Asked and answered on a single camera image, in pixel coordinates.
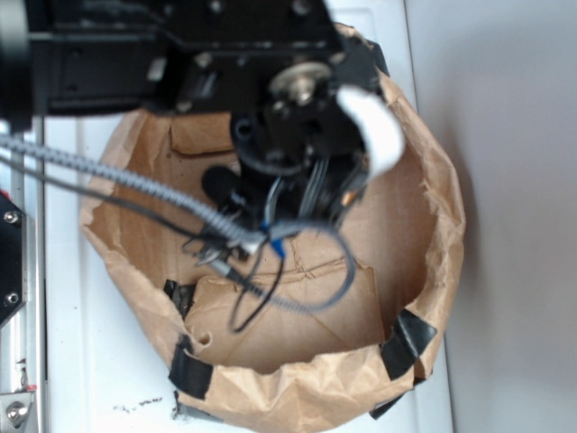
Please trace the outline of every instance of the screw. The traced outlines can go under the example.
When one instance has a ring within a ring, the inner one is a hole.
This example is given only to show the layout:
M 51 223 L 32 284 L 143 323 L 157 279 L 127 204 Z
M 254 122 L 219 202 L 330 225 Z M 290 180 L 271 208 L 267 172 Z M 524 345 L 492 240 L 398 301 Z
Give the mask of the screw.
M 221 14 L 224 12 L 224 0 L 208 0 L 208 9 L 213 14 Z
M 22 421 L 28 416 L 28 408 L 21 404 L 19 401 L 15 401 L 8 408 L 6 408 L 6 417 L 8 420 L 16 427 L 20 427 Z
M 174 14 L 174 5 L 164 5 L 164 14 L 166 16 L 172 16 L 172 14 Z
M 11 304 L 15 304 L 16 302 L 18 302 L 18 295 L 16 293 L 10 293 L 8 295 L 6 295 L 6 300 L 8 302 L 10 302 Z
M 187 113 L 192 108 L 192 102 L 190 101 L 180 101 L 177 103 L 177 110 L 179 113 Z
M 277 101 L 272 106 L 272 111 L 275 113 L 279 113 L 285 107 L 284 101 Z
M 195 63 L 202 69 L 206 69 L 213 62 L 213 56 L 209 52 L 202 52 L 195 57 Z
M 288 97 L 299 106 L 307 105 L 315 94 L 316 83 L 311 77 L 301 76 L 290 83 Z
M 294 0 L 292 2 L 292 12 L 298 16 L 308 15 L 312 7 L 308 0 Z
M 9 211 L 4 214 L 4 221 L 8 224 L 18 225 L 20 224 L 20 216 L 16 211 Z
M 334 65 L 338 65 L 340 63 L 343 63 L 344 59 L 346 59 L 346 53 L 345 52 L 337 52 L 336 54 L 333 54 L 331 56 L 329 61 L 331 63 L 333 63 Z

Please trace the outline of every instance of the gray wall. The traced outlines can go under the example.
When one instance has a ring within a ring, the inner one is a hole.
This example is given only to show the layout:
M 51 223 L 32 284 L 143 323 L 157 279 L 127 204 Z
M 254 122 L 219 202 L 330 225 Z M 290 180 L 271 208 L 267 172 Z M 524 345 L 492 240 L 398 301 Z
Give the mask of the gray wall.
M 458 433 L 577 430 L 577 2 L 406 0 L 420 114 L 468 215 Z

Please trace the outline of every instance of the metal bracket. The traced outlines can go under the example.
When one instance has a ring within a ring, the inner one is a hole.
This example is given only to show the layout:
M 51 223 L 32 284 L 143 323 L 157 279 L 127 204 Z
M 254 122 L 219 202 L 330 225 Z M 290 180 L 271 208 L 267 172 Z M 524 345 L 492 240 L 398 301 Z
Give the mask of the metal bracket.
M 23 212 L 0 194 L 0 327 L 24 303 L 23 219 Z
M 0 394 L 0 431 L 2 433 L 25 433 L 37 431 L 35 393 L 16 392 Z

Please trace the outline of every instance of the crumpled paper bag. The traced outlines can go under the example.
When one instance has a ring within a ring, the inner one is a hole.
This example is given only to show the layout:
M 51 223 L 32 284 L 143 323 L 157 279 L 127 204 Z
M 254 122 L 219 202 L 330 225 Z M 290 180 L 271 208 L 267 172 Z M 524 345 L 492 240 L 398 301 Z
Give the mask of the crumpled paper bag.
M 461 272 L 463 203 L 455 170 L 439 143 L 398 87 L 384 75 L 381 85 L 402 124 L 407 150 L 393 170 L 371 183 L 345 220 L 342 232 L 359 271 L 349 299 L 334 311 L 303 318 L 268 306 L 256 323 L 233 336 L 225 323 L 238 288 L 206 267 L 195 267 L 181 251 L 185 237 L 128 210 L 86 201 L 83 231 L 166 365 L 171 366 L 180 336 L 188 336 L 195 356 L 215 366 L 205 398 L 181 393 L 180 402 L 257 431 L 313 432 L 373 410 L 431 374 Z M 206 122 L 198 127 L 203 133 L 195 140 L 207 145 L 197 143 L 201 151 L 188 152 L 175 137 L 182 137 L 183 129 L 196 131 L 195 117 L 183 128 L 182 119 L 130 113 L 103 160 L 208 202 L 200 188 L 204 170 L 236 163 L 232 152 L 207 151 L 224 133 L 223 116 L 215 117 L 214 128 Z M 201 228 L 181 209 L 109 181 L 94 179 L 91 188 L 139 202 L 193 231 Z M 334 286 L 340 276 L 338 252 L 313 234 L 286 244 L 281 292 L 299 300 L 320 294 L 325 299 L 334 290 L 325 284 Z M 262 283 L 276 270 L 271 257 L 261 270 Z M 166 280 L 197 284 L 195 305 L 184 319 L 162 290 Z M 389 338 L 402 309 L 438 332 L 415 365 L 391 380 L 379 343 Z

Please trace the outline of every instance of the black metal bracket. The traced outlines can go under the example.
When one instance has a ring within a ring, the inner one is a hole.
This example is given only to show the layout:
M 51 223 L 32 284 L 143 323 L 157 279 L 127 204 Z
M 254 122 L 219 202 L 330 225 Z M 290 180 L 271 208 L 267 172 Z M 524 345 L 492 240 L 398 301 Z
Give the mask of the black metal bracket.
M 24 303 L 23 222 L 23 212 L 0 194 L 0 327 Z

